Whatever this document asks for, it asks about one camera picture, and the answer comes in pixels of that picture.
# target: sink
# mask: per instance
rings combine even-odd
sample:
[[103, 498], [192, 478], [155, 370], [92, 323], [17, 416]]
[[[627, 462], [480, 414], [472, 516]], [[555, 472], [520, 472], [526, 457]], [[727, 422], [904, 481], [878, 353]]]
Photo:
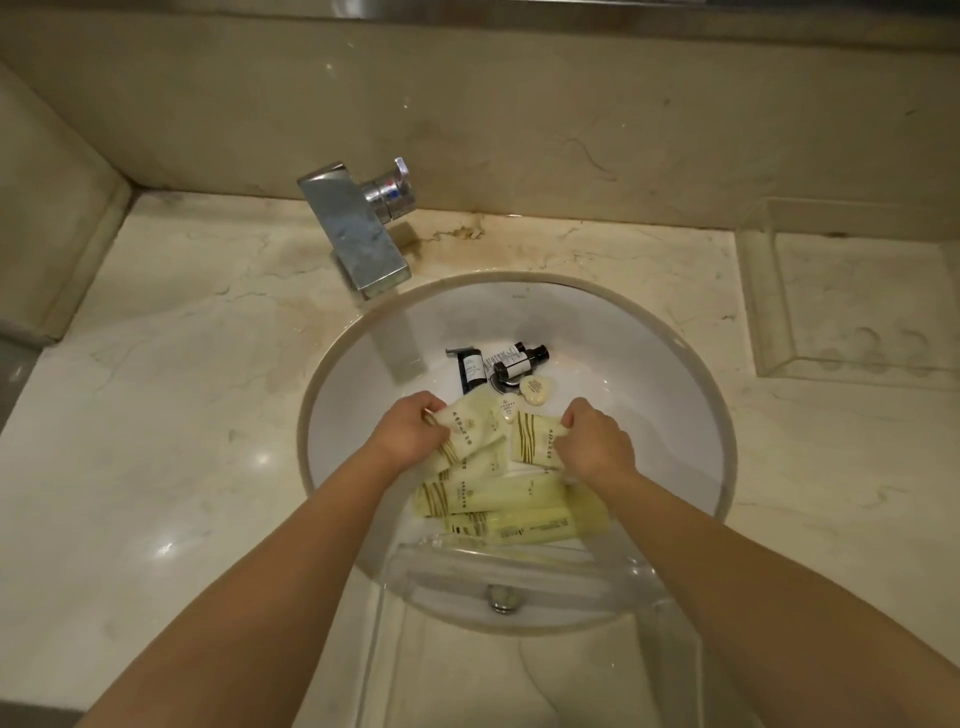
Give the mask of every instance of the sink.
[[[438, 280], [379, 303], [337, 339], [307, 387], [298, 449], [308, 492], [363, 445], [397, 398], [421, 389], [448, 402], [461, 396], [457, 363], [446, 349], [474, 346], [491, 355], [522, 341], [547, 346], [550, 359], [538, 372], [557, 383], [551, 400], [531, 411], [559, 416], [572, 398], [587, 397], [630, 434], [645, 473], [716, 518], [726, 516], [736, 473], [730, 414], [697, 354], [640, 306], [587, 281], [532, 272]], [[422, 473], [406, 473], [387, 493], [357, 559], [360, 570], [391, 590], [403, 583], [388, 576], [397, 550], [431, 543], [441, 530], [408, 504], [422, 480]], [[542, 546], [541, 557], [645, 565], [617, 524], [596, 543]], [[503, 618], [475, 597], [430, 593], [420, 606], [443, 619], [493, 626], [500, 619], [502, 626]], [[531, 608], [511, 624], [564, 626], [596, 614]]]

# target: white ceramic basin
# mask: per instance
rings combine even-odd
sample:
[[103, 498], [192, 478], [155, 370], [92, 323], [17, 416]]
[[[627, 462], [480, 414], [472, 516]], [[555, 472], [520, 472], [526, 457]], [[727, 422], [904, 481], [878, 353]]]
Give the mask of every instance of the white ceramic basin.
[[[736, 447], [703, 362], [666, 324], [613, 292], [534, 273], [437, 281], [349, 328], [321, 362], [301, 410], [307, 489], [364, 443], [397, 398], [421, 389], [448, 402], [461, 396], [456, 360], [445, 349], [475, 346], [489, 355], [516, 341], [545, 344], [550, 360], [539, 373], [558, 383], [551, 401], [532, 411], [560, 415], [572, 398], [587, 397], [630, 434], [644, 473], [698, 508], [726, 515]], [[373, 579], [397, 544], [440, 530], [438, 521], [416, 517], [407, 505], [420, 480], [418, 473], [402, 477], [377, 511], [357, 560]]]

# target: faucet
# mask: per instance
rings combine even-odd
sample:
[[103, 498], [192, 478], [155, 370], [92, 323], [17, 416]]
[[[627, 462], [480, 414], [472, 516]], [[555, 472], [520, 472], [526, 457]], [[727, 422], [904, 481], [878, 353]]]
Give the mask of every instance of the faucet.
[[357, 184], [337, 161], [297, 180], [353, 287], [371, 299], [410, 278], [384, 225], [417, 208], [403, 157], [380, 177]]

